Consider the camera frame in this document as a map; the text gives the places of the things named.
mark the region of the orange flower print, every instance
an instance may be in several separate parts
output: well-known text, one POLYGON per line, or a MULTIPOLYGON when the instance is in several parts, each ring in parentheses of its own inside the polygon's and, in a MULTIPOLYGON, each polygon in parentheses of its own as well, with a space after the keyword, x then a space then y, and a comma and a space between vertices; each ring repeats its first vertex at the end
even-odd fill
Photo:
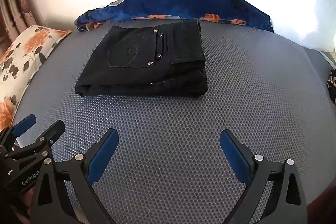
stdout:
POLYGON ((44 42, 46 42, 46 40, 48 39, 49 34, 50 34, 49 29, 41 29, 37 31, 25 44, 24 52, 27 54, 35 50, 37 47, 43 45, 44 42))
POLYGON ((93 24, 94 29, 97 29, 100 25, 102 25, 101 22, 97 22, 93 24))
POLYGON ((13 43, 9 46, 8 50, 3 54, 3 56, 0 58, 0 63, 4 62, 7 58, 7 55, 12 50, 13 43))
POLYGON ((0 103, 0 131, 6 126, 10 126, 14 116, 14 105, 10 97, 5 97, 0 103))
POLYGON ((60 31, 60 30, 53 30, 53 33, 56 33, 59 35, 59 37, 64 37, 71 33, 72 31, 60 31))
POLYGON ((215 14, 205 14, 205 17, 201 17, 200 20, 218 22, 220 20, 220 17, 218 15, 215 15, 215 14))
POLYGON ((158 18, 158 19, 165 19, 167 16, 166 15, 150 15, 148 18, 158 18))
POLYGON ((241 19, 233 19, 233 20, 231 20, 231 24, 245 25, 246 21, 245 20, 241 20, 241 19))

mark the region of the black metal bracket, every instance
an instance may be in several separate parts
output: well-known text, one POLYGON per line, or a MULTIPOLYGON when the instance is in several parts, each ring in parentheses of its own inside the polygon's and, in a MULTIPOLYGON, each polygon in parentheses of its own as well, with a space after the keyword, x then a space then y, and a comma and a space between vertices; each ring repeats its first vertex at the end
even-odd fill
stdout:
POLYGON ((43 160, 52 157, 51 146, 65 131, 64 122, 56 121, 37 137, 35 143, 12 151, 16 138, 35 121, 35 116, 29 115, 0 133, 0 183, 11 196, 19 196, 35 185, 43 160))
POLYGON ((246 184, 223 224, 248 224, 268 181, 274 181, 273 187, 257 223, 307 224, 305 193, 292 159, 280 163, 266 160, 260 154, 253 155, 230 130, 221 133, 219 142, 238 180, 246 184))
POLYGON ((85 154, 77 154, 71 160, 62 162, 45 159, 36 182, 31 223, 45 224, 46 219, 49 224, 81 223, 76 218, 64 185, 64 180, 69 180, 90 224, 115 224, 91 185, 100 179, 118 142, 117 131, 109 129, 85 154))

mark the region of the gray textured mat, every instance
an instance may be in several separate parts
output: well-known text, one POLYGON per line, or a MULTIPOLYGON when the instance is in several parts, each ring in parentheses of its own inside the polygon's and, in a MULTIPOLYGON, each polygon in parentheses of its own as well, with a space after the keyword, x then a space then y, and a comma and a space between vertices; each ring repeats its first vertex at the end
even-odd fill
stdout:
MULTIPOLYGON (((120 22, 156 26, 170 20, 120 22)), ((201 22, 208 92, 198 98, 95 96, 74 85, 112 23, 70 34, 35 75, 15 122, 30 113, 37 124, 19 139, 27 145, 56 119, 66 132, 53 145, 57 161, 85 152, 107 128, 120 144, 95 191, 117 223, 222 223, 244 190, 219 145, 229 128, 252 152, 295 160, 307 201, 336 173, 335 106, 321 75, 325 59, 276 34, 201 22)), ((267 186, 253 221, 261 216, 267 186)), ((78 205, 73 191, 71 199, 78 205)))

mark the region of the floral pillow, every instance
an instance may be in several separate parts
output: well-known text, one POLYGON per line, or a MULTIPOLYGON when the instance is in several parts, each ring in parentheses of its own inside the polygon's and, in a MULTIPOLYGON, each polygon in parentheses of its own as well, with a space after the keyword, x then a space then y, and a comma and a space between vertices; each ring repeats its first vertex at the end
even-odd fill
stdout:
POLYGON ((69 33, 30 26, 0 58, 0 131, 11 125, 30 80, 69 33))

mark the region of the rivet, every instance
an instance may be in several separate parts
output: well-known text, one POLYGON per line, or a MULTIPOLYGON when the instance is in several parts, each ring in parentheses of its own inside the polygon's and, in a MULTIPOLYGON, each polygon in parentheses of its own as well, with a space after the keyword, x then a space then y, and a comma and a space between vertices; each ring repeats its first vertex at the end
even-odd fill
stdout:
POLYGON ((83 154, 77 154, 75 156, 75 160, 82 160, 84 158, 84 155, 83 154))
POLYGON ((262 155, 260 155, 260 154, 256 154, 256 155, 254 156, 254 158, 255 158, 257 161, 263 161, 263 160, 264 160, 264 157, 263 157, 262 155))
POLYGON ((289 165, 294 165, 294 161, 293 161, 292 159, 288 159, 288 160, 287 160, 287 163, 288 163, 289 165))
POLYGON ((45 160, 43 161, 43 163, 44 163, 45 165, 51 163, 51 158, 47 158, 47 159, 45 159, 45 160))

